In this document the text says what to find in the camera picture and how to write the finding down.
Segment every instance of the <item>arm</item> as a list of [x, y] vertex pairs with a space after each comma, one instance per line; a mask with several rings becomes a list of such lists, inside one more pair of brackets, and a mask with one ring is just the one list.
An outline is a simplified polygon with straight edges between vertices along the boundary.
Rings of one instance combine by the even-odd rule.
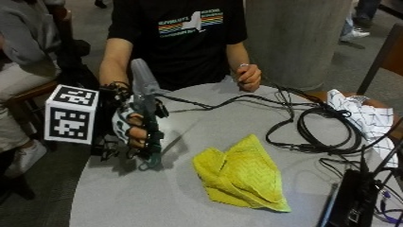
[[128, 80], [128, 65], [130, 61], [132, 43], [126, 40], [112, 38], [107, 40], [105, 55], [100, 68], [101, 84], [111, 84], [113, 81]]
[[249, 64], [249, 52], [244, 43], [226, 45], [226, 58], [232, 71], [236, 74], [240, 87], [254, 92], [261, 84], [261, 70], [255, 64]]

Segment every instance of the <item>sneaker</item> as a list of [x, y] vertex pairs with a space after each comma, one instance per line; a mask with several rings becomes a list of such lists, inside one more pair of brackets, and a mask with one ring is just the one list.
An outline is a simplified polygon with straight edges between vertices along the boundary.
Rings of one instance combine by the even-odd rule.
[[353, 29], [353, 31], [343, 35], [341, 37], [341, 41], [342, 42], [349, 42], [351, 40], [359, 39], [359, 38], [365, 38], [366, 36], [369, 36], [369, 32], [363, 31], [362, 29]]
[[361, 26], [363, 28], [370, 28], [373, 26], [373, 21], [369, 18], [354, 17], [353, 22], [355, 26]]
[[36, 161], [47, 153], [47, 148], [35, 140], [35, 144], [29, 148], [20, 149], [13, 155], [13, 162], [5, 170], [4, 176], [16, 178], [27, 172]]

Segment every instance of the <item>sleeve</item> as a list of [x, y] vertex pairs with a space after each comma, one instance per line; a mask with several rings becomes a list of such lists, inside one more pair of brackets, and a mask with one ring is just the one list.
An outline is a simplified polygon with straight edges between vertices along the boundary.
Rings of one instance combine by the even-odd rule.
[[228, 0], [229, 17], [226, 23], [226, 44], [237, 44], [248, 37], [244, 0]]
[[0, 33], [4, 36], [3, 51], [8, 58], [21, 65], [41, 61], [45, 53], [17, 17], [0, 12]]
[[136, 0], [113, 0], [112, 25], [108, 38], [120, 38], [134, 44], [141, 35], [140, 7]]

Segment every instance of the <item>yellow paper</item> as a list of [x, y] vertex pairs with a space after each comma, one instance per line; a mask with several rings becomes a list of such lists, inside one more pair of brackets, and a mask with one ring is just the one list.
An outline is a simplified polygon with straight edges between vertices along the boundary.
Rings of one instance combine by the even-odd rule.
[[244, 138], [228, 152], [206, 149], [194, 157], [193, 165], [213, 201], [291, 211], [282, 195], [278, 168], [255, 135]]

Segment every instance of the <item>jeans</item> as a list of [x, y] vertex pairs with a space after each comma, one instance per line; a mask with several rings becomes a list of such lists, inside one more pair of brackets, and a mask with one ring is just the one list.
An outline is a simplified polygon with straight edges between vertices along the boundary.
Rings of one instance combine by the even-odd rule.
[[355, 17], [359, 19], [373, 19], [382, 0], [361, 0], [355, 8]]

